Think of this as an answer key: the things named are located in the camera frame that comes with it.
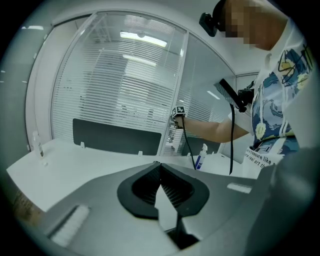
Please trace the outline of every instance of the metal frame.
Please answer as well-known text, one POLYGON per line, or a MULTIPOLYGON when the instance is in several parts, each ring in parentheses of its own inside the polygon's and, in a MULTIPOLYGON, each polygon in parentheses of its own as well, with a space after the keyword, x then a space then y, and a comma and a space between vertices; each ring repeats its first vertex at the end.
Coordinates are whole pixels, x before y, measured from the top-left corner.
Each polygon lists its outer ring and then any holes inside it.
MULTIPOLYGON (((43 53, 41 52, 41 49, 42 47, 44 46, 45 42, 47 41, 48 37, 50 36, 50 34, 52 33, 52 31, 55 29, 54 26, 52 26, 50 28, 50 31, 46 34, 46 37, 45 39, 43 40, 43 43, 42 45, 40 46, 39 50, 36 52, 36 57, 34 58, 34 61, 33 61, 33 64, 32 64, 32 68, 30 70, 30 74, 29 74, 29 78, 28 78, 28 83, 27 83, 27 87, 26 87, 26 91, 25 91, 25 103, 24 103, 24 128, 25 128, 25 134, 26 134, 26 138, 27 138, 27 142, 28 142, 28 145, 27 147, 29 147, 29 149, 33 149, 33 145, 32 145, 32 136, 30 136, 31 139, 29 139, 29 136, 28 136, 28 129, 27 129, 27 119, 26 119, 26 112, 27 112, 27 92, 28 92, 28 89, 30 89, 30 86, 29 86, 29 82, 30 82, 30 76, 32 74, 32 70, 35 68, 35 65, 36 65, 36 61, 37 61, 37 58, 39 58, 39 61, 43 55, 43 53)), ((33 114, 34 114, 34 124, 35 124, 35 127, 36 127, 36 130, 38 131, 38 126, 37 126, 37 119, 36 119, 36 109, 35 109, 35 93, 36 93, 36 81, 37 81, 37 76, 38 76, 38 71, 39 71, 39 65, 40 64, 37 64, 36 65, 36 75, 35 75, 35 79, 33 81, 33 85, 32 85, 32 105, 33 105, 33 114)))
POLYGON ((51 92, 50 92, 51 102, 50 102, 49 108, 48 108, 49 127, 50 127, 50 130, 51 130, 49 133, 50 133, 51 139, 53 139, 52 122, 51 122, 51 119, 52 119, 52 102, 53 102, 53 96, 54 96, 54 90, 55 90, 55 84, 56 84, 58 72, 60 70, 60 67, 61 67, 61 65, 63 63, 63 60, 64 60, 65 56, 67 54, 69 55, 71 53, 72 49, 75 47, 76 43, 78 42, 79 38, 81 37, 81 31, 85 30, 92 23, 92 21, 96 17, 97 17, 97 12, 92 13, 91 16, 84 23, 82 23, 82 25, 78 28, 78 30, 75 32, 75 34, 74 34, 74 36, 73 36, 73 38, 71 40, 70 46, 68 47, 68 49, 66 50, 65 54, 61 58, 60 65, 57 67, 57 69, 55 71, 55 75, 54 75, 55 79, 52 82, 51 92))

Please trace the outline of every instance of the ceiling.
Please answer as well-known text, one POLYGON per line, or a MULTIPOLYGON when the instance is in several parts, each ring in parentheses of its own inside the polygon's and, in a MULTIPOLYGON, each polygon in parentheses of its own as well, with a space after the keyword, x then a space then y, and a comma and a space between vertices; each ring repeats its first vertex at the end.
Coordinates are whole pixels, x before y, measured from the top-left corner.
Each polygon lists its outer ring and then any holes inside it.
MULTIPOLYGON (((188 17, 194 22, 197 30, 202 30, 198 25, 199 17, 202 13, 212 13, 215 5, 218 0, 130 0, 130 3, 134 2, 139 3, 138 6, 143 6, 143 2, 155 3, 157 6, 165 6, 169 8, 168 11, 174 11, 188 17)), ((108 2, 114 2, 113 0, 67 0, 64 3, 67 3, 65 9, 75 8, 77 12, 81 12, 85 7, 90 8, 92 6, 108 6, 108 2)), ((118 0, 120 9, 123 9, 123 6, 127 6, 127 0, 118 0)), ((221 37, 221 34, 218 33, 216 38, 211 44, 214 45, 215 42, 219 40, 223 42, 223 46, 226 48, 227 52, 231 56, 229 59, 230 66, 232 66, 236 74, 244 74, 250 72, 256 72, 260 69, 261 64, 266 56, 266 51, 259 50, 256 48, 250 48, 248 45, 244 45, 240 39, 236 38, 224 38, 221 37)))

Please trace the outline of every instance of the white surface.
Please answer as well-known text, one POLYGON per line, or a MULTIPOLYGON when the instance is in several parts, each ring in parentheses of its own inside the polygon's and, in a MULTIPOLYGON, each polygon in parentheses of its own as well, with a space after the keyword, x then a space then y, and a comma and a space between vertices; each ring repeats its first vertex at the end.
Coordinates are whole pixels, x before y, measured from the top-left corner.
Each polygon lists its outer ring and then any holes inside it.
POLYGON ((32 133, 36 130, 42 143, 52 139, 50 126, 52 88, 62 57, 77 30, 75 21, 55 27, 34 62, 25 100, 25 124, 30 145, 32 145, 32 133))
POLYGON ((249 194, 252 189, 250 186, 244 186, 244 185, 236 184, 236 183, 230 183, 226 187, 228 189, 239 191, 239 192, 246 193, 246 194, 249 194))
MULTIPOLYGON (((246 150, 249 146, 254 144, 255 137, 250 133, 237 138, 233 141, 233 159, 242 163, 245 157, 246 150)), ((224 143, 221 153, 227 157, 230 156, 231 143, 224 143)))
POLYGON ((176 227, 178 213, 167 197, 162 186, 160 186, 156 192, 154 207, 158 209, 159 225, 164 231, 176 227))
MULTIPOLYGON (((192 168, 192 161, 186 156, 121 154, 81 148, 60 139, 51 140, 42 148, 47 166, 42 165, 33 151, 11 165, 7 172, 25 196, 45 212, 86 182, 100 176, 153 161, 192 168)), ((214 154, 206 156, 200 172, 229 175, 229 168, 228 157, 214 154)), ((242 167, 235 161, 232 176, 242 176, 242 167)))

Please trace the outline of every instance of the person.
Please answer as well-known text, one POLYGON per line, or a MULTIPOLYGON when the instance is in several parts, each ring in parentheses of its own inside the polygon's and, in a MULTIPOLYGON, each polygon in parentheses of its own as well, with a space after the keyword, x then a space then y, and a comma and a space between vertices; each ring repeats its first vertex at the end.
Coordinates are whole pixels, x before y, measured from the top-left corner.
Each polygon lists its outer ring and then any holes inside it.
MULTIPOLYGON (((226 37, 243 38, 245 44, 268 51, 264 68, 254 81, 252 104, 246 112, 235 110, 233 132, 234 140, 254 135, 243 163, 248 169, 260 170, 299 149, 284 110, 307 84, 315 61, 293 21, 266 0, 221 0, 213 16, 219 17, 215 26, 226 37)), ((183 126, 181 117, 176 121, 183 126)), ((231 140, 231 114, 221 123, 185 117, 184 125, 209 141, 231 140)))

